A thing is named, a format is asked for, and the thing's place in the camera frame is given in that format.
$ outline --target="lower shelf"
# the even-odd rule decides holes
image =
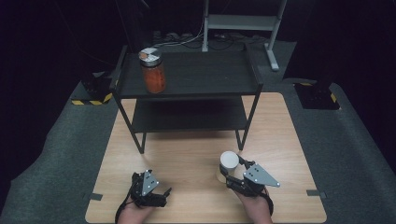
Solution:
[[[240,16],[210,14],[208,16],[207,28],[272,31],[274,30],[275,22],[275,16]]]
[[[132,127],[137,133],[244,130],[241,96],[205,99],[138,99]]]

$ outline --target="gray floor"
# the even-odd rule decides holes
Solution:
[[[342,109],[306,110],[292,86],[297,80],[282,80],[294,46],[276,42],[280,70],[273,72],[262,42],[251,44],[263,91],[283,94],[318,190],[326,194],[326,223],[396,223],[396,177],[342,89],[331,86]],[[235,43],[226,50],[241,48]],[[90,193],[117,111],[114,101],[96,106],[65,102],[40,158],[12,181],[0,222],[86,223]]]

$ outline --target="dark background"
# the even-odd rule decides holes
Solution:
[[[148,46],[153,30],[199,32],[203,1],[147,3],[149,8],[134,0],[0,1],[1,207],[10,181],[40,155],[82,77],[111,70],[124,44],[130,51]],[[227,3],[211,1],[210,12],[223,12]],[[232,1],[223,13],[275,15],[277,7],[275,0]],[[289,1],[283,19],[277,39],[299,40],[285,78],[337,73],[334,82],[395,171],[394,2]],[[325,71],[330,60],[339,66]]]

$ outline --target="human hand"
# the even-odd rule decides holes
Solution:
[[[125,208],[121,211],[118,224],[142,224],[156,207],[136,206],[129,198]]]
[[[245,195],[233,191],[239,200],[241,200],[242,205],[244,205],[245,212],[247,216],[255,224],[272,224],[270,209],[268,202],[261,196],[256,197],[246,197]]]

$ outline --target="top shelf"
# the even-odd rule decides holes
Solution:
[[[137,54],[127,54],[116,91],[121,99],[216,97],[255,95],[262,90],[262,77],[249,54],[241,51],[163,53],[166,87],[149,93]]]
[[[208,29],[272,31],[275,16],[208,15]]]

